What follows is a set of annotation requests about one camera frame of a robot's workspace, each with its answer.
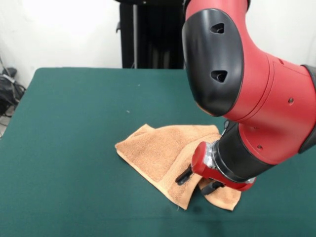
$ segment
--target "cable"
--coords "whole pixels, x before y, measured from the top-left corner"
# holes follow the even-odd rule
[[[3,67],[3,69],[5,69],[6,73],[8,74],[8,76],[11,76],[11,73],[9,72],[9,70],[4,66],[1,55],[0,55],[0,64]]]

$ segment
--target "black equipment stand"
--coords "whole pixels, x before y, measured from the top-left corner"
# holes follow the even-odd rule
[[[117,1],[122,67],[183,69],[183,0]]]

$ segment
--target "orange towel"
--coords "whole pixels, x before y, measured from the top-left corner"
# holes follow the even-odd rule
[[[220,139],[213,125],[173,125],[154,129],[147,124],[115,145],[117,153],[145,179],[160,190],[171,202],[184,210],[198,185],[202,189],[207,180],[193,174],[184,185],[175,179],[189,166],[197,145]],[[219,188],[205,196],[213,205],[233,210],[241,192],[228,187]]]

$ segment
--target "red robot arm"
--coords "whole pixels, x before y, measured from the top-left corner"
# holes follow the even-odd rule
[[[228,119],[219,141],[199,145],[191,170],[239,190],[316,144],[316,68],[261,51],[246,28],[249,4],[187,0],[182,35],[196,103]]]

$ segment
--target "green table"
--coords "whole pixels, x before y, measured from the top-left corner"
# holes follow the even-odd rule
[[[0,237],[315,236],[316,149],[261,175],[234,212],[177,208],[114,144],[145,123],[215,124],[184,71],[40,69],[0,141]]]

